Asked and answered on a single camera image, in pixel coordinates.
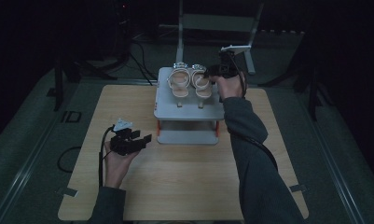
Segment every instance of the wooden table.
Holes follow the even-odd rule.
[[[225,122],[215,146],[162,145],[154,117],[155,86],[105,86],[68,184],[76,197],[64,196],[61,220],[90,218],[98,194],[98,153],[105,130],[125,119],[152,142],[134,159],[123,180],[125,220],[242,220],[239,178]],[[271,150],[288,187],[298,184],[265,91],[249,89],[246,98],[266,125]],[[109,133],[109,140],[114,134]],[[300,191],[293,192],[302,215],[309,211]]]

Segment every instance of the gray floor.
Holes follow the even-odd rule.
[[[174,63],[174,43],[150,43],[141,36],[137,39],[144,48],[149,71],[157,73],[161,67]],[[293,34],[257,35],[252,51],[256,75],[248,79],[251,88],[282,74],[300,39],[301,36]],[[218,63],[220,47],[223,46],[186,43],[185,62]],[[140,63],[141,52],[137,45],[132,45],[132,54]],[[237,62],[244,68],[243,57],[238,57]],[[54,99],[46,96],[53,87],[53,71],[37,83],[0,136],[2,223],[70,223],[57,217],[62,196],[56,191],[66,187],[71,176],[58,169],[58,159],[67,148],[82,145],[104,85],[147,85],[133,60],[111,75],[119,79],[108,81],[85,74],[79,84],[66,82],[66,100],[58,112],[53,111]],[[306,223],[374,223],[374,177],[346,124],[336,107],[326,104],[317,107],[318,121],[313,122],[306,112],[307,92],[295,93],[293,81],[290,78],[265,90],[298,181],[307,188],[303,193],[310,211]],[[80,122],[62,122],[64,111],[81,112]],[[77,150],[65,154],[62,166],[73,169],[77,155]],[[16,177],[24,181],[14,182]]]

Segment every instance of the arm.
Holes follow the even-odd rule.
[[[126,191],[119,187],[128,173],[132,160],[139,152],[120,156],[116,152],[111,152],[109,142],[106,142],[104,146],[107,153],[105,156],[105,184],[99,188],[96,204],[88,223],[121,224],[123,223]]]
[[[88,223],[122,223],[125,196],[125,190],[100,187],[96,204]]]
[[[242,98],[239,77],[212,77],[223,99],[225,122],[240,179],[239,200],[246,223],[304,223],[288,187],[259,147],[239,136],[263,143],[268,136],[251,103]]]

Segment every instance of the white platform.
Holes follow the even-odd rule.
[[[224,107],[219,103],[218,88],[213,86],[212,96],[199,108],[199,99],[193,86],[177,107],[177,99],[167,83],[171,67],[159,70],[154,115],[159,121],[158,141],[162,144],[215,145],[218,142],[215,129],[217,121],[224,119]]]

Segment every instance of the cable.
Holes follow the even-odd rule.
[[[247,93],[247,87],[246,87],[246,85],[245,85],[244,79],[245,79],[245,81],[247,81],[247,80],[246,80],[247,77],[244,76],[244,79],[242,78],[242,73],[240,72],[239,67],[237,66],[237,64],[235,63],[235,61],[233,60],[233,58],[230,56],[230,54],[228,54],[228,56],[230,57],[230,59],[232,60],[233,64],[235,65],[235,67],[236,67],[236,69],[237,69],[237,74],[238,74],[238,76],[239,76],[239,78],[240,78],[240,82],[241,82],[241,84],[242,84],[242,97],[244,97],[245,94]]]
[[[145,77],[145,79],[148,81],[149,85],[152,85],[152,82],[149,80],[149,78],[145,75],[145,72],[143,71],[142,66],[137,62],[137,60],[134,58],[134,56],[131,54],[132,59],[137,63],[138,67],[140,68],[141,74]]]
[[[155,77],[155,76],[154,76],[150,71],[148,71],[148,69],[146,68],[146,65],[145,65],[145,52],[144,52],[144,48],[143,48],[143,46],[142,46],[140,43],[136,42],[136,41],[132,41],[132,43],[133,43],[133,44],[136,44],[138,47],[140,47],[140,49],[141,49],[141,51],[142,51],[143,64],[140,64],[140,65],[143,66],[143,68],[146,70],[146,72],[147,72],[147,73],[148,73],[152,78],[154,78],[155,80],[158,80],[158,78]]]
[[[127,65],[127,64],[125,64],[125,67],[128,67],[128,68],[133,69],[133,70],[138,70],[138,71],[141,72],[140,67],[129,66],[129,65]]]
[[[120,56],[117,57],[117,61],[114,63],[110,63],[110,64],[104,65],[102,67],[97,67],[97,68],[105,72],[113,73],[121,69],[122,67],[124,67],[126,63],[128,62],[128,60],[129,60],[129,53],[127,55],[124,55],[124,57],[120,57]]]
[[[110,132],[113,129],[114,129],[114,125],[107,128],[107,130],[105,130],[105,133],[104,133],[103,139],[102,139],[102,145],[100,147],[100,152],[99,152],[99,187],[101,187],[103,185],[103,159],[109,154],[109,152],[108,152],[105,155],[105,157],[103,158],[105,138],[107,137],[108,132]]]
[[[58,165],[58,168],[59,170],[63,171],[63,172],[66,172],[68,174],[71,174],[73,172],[73,170],[66,170],[64,168],[62,168],[61,166],[61,161],[62,161],[62,157],[67,153],[67,152],[70,152],[72,150],[77,150],[77,149],[81,149],[81,147],[70,147],[70,148],[67,148],[63,153],[62,155],[59,157],[58,159],[58,162],[57,162],[57,165]]]
[[[171,31],[169,31],[169,32],[167,32],[167,33],[164,33],[164,34],[162,34],[162,35],[159,35],[159,37],[164,37],[164,36],[166,36],[166,35],[169,35],[169,34],[171,34],[171,33],[176,32],[176,31],[178,31],[178,28],[173,28]]]
[[[228,132],[231,135],[233,135],[237,138],[240,138],[240,139],[242,139],[246,142],[249,142],[249,143],[253,144],[254,146],[258,147],[259,149],[261,149],[269,157],[271,163],[273,163],[274,168],[276,168],[277,172],[279,171],[279,167],[277,166],[276,159],[274,158],[273,154],[271,154],[270,150],[267,147],[265,147],[265,145],[263,145],[262,143],[259,143],[254,138],[250,138],[250,137],[247,137],[247,136],[240,135],[240,134],[232,131],[231,129],[228,129]]]

